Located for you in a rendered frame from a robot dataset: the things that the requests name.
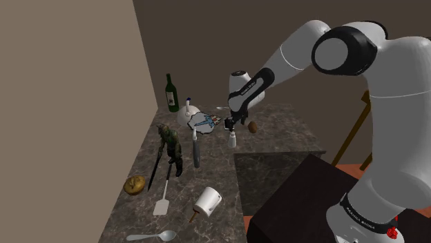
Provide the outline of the grey pen-shaped tool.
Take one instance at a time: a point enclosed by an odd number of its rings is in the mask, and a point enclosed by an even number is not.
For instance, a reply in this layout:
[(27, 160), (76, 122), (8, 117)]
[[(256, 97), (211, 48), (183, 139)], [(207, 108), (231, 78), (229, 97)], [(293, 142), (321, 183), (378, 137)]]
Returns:
[(193, 142), (193, 163), (195, 168), (200, 167), (200, 148), (198, 144), (197, 130), (193, 129), (192, 133), (192, 142)]

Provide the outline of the green soldier figure with sword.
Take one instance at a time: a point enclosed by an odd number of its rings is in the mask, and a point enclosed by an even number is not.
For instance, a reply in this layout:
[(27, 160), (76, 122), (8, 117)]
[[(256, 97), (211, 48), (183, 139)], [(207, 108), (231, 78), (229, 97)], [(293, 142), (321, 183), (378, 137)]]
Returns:
[(175, 164), (175, 176), (180, 177), (183, 172), (182, 146), (180, 144), (178, 133), (175, 130), (170, 129), (166, 124), (158, 124), (156, 127), (160, 136), (160, 145), (157, 151), (155, 165), (148, 183), (148, 191), (152, 186), (158, 164), (163, 155), (164, 147), (166, 147), (167, 155), (170, 157), (169, 164)]

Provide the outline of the green wine bottle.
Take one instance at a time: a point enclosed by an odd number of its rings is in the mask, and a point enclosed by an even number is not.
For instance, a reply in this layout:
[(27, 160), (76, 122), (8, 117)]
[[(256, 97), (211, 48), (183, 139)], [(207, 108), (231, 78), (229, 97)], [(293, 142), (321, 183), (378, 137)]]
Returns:
[(166, 74), (166, 80), (167, 80), (167, 84), (165, 87), (165, 94), (166, 94), (167, 104), (169, 107), (169, 111), (172, 113), (175, 113), (179, 111), (177, 90), (171, 81), (171, 75), (169, 73)]

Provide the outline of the white mug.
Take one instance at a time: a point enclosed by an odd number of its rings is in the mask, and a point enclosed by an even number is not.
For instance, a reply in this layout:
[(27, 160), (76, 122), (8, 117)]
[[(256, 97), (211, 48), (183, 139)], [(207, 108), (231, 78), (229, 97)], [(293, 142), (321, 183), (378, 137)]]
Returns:
[(217, 190), (206, 187), (193, 205), (193, 209), (206, 217), (210, 217), (221, 201), (222, 196)]

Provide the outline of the dark robot stand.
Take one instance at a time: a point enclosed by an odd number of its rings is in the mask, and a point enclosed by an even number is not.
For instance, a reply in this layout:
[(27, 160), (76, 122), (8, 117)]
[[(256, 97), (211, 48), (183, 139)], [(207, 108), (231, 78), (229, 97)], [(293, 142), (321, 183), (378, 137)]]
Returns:
[(337, 243), (326, 212), (357, 181), (308, 155), (253, 215), (247, 243)]

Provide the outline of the brown potato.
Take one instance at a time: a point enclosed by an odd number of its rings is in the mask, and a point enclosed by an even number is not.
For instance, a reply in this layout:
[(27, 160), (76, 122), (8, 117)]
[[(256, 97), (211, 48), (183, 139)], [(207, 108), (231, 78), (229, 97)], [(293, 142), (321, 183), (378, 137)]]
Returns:
[(125, 181), (123, 189), (129, 195), (137, 195), (144, 190), (145, 183), (146, 181), (143, 176), (134, 175)]

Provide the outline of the brown wooden chair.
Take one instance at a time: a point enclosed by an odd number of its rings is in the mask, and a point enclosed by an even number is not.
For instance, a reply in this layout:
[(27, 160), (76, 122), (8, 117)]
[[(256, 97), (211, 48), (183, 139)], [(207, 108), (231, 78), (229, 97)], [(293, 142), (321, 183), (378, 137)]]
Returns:
[(345, 141), (341, 145), (340, 149), (338, 150), (336, 156), (332, 160), (332, 166), (336, 166), (339, 161), (341, 160), (341, 157), (344, 155), (345, 151), (347, 150), (348, 146), (351, 144), (352, 140), (354, 139), (355, 135), (363, 125), (364, 121), (366, 120), (367, 116), (369, 115), (371, 111), (371, 103), (370, 103), (370, 94), (369, 90), (366, 90), (363, 93), (363, 96), (361, 97), (361, 101), (365, 102), (365, 107), (361, 114), (359, 115), (358, 119), (356, 120), (355, 124), (353, 125), (351, 131), (349, 132), (348, 136), (346, 137)]

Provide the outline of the grey spoon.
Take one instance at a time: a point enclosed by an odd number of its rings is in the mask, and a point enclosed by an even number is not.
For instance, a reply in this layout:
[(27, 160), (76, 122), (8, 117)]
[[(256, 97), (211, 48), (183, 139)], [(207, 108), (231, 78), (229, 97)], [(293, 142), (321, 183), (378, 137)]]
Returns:
[(143, 240), (143, 239), (150, 238), (150, 237), (158, 237), (163, 242), (168, 242), (168, 241), (173, 240), (176, 237), (176, 235), (177, 235), (177, 233), (175, 231), (166, 230), (166, 231), (163, 231), (161, 233), (152, 234), (152, 235), (148, 235), (148, 234), (128, 235), (126, 237), (126, 240), (127, 241), (136, 241), (136, 240)]

